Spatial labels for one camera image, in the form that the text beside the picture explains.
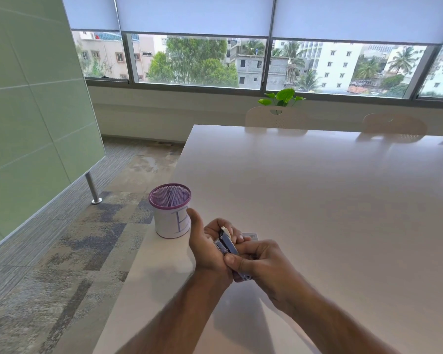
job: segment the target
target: right hand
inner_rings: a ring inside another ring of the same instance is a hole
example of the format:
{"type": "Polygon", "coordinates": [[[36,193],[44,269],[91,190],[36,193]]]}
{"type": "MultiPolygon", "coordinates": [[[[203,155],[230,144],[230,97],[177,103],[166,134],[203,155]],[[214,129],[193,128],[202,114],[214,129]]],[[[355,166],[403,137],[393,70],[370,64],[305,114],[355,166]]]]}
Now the right hand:
{"type": "Polygon", "coordinates": [[[240,255],[250,255],[254,260],[228,253],[224,256],[226,265],[238,273],[250,274],[274,306],[291,315],[294,301],[310,285],[285,257],[277,242],[249,241],[237,244],[236,249],[240,255]]]}

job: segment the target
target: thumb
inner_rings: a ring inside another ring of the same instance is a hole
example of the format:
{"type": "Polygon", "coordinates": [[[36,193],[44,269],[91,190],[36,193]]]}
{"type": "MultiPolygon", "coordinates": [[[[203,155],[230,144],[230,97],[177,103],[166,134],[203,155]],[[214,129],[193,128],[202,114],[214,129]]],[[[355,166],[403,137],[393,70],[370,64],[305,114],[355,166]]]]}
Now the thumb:
{"type": "Polygon", "coordinates": [[[242,258],[232,253],[227,253],[223,259],[228,267],[238,273],[247,273],[253,275],[255,263],[253,260],[242,258]]]}
{"type": "Polygon", "coordinates": [[[195,211],[193,208],[187,209],[187,214],[190,217],[190,237],[196,237],[200,234],[204,233],[204,222],[202,218],[200,217],[200,214],[195,211]]]}

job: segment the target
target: pen holder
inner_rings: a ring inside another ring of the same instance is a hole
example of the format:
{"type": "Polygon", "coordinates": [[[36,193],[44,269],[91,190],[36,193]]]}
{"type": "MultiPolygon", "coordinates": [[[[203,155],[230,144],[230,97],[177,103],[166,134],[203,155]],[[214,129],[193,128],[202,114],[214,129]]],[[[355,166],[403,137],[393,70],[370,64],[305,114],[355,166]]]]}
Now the pen holder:
{"type": "Polygon", "coordinates": [[[182,184],[164,184],[149,193],[149,203],[154,208],[156,233],[163,238],[178,238],[190,229],[187,214],[192,194],[182,184]]]}

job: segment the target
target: chair backrest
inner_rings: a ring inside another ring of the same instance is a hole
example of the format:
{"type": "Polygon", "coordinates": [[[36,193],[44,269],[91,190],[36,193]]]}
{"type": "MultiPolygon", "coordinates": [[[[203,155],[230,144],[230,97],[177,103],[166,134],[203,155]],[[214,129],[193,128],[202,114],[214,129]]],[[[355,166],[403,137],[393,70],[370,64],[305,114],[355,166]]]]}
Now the chair backrest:
{"type": "Polygon", "coordinates": [[[279,129],[306,129],[308,117],[296,108],[255,106],[246,113],[245,126],[279,129]]]}
{"type": "Polygon", "coordinates": [[[368,114],[363,119],[363,133],[425,135],[427,125],[402,114],[368,114]]]}

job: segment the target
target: table surface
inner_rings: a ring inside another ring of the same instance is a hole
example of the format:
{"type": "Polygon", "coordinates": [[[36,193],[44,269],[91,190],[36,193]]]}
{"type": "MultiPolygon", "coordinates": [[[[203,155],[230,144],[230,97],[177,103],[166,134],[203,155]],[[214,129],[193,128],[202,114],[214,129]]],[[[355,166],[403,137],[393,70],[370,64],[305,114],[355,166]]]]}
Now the table surface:
{"type": "MultiPolygon", "coordinates": [[[[403,354],[443,353],[443,137],[403,140],[195,125],[172,180],[191,188],[205,222],[275,239],[403,354]]],[[[113,354],[177,292],[194,266],[188,240],[151,225],[94,354],[113,354]]],[[[248,281],[225,292],[195,353],[318,351],[248,281]]]]}

